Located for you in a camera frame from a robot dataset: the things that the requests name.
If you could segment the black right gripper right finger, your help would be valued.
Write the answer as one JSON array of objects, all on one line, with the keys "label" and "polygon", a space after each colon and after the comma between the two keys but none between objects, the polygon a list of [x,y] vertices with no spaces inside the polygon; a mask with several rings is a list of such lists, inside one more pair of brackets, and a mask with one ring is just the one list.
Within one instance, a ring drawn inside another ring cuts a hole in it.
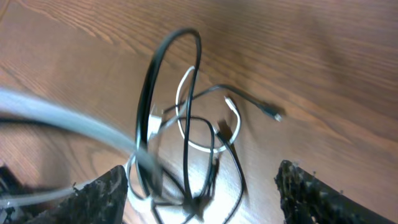
[{"label": "black right gripper right finger", "polygon": [[392,223],[288,160],[280,163],[274,181],[286,224]]}]

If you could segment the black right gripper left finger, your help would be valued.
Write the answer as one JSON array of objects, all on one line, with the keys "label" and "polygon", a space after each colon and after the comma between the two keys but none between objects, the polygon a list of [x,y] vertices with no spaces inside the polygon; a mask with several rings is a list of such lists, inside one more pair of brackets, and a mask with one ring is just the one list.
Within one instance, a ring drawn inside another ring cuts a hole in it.
[{"label": "black right gripper left finger", "polygon": [[32,218],[19,223],[122,224],[127,198],[127,178],[123,166],[117,165],[83,186],[26,196],[19,205],[63,200]]}]

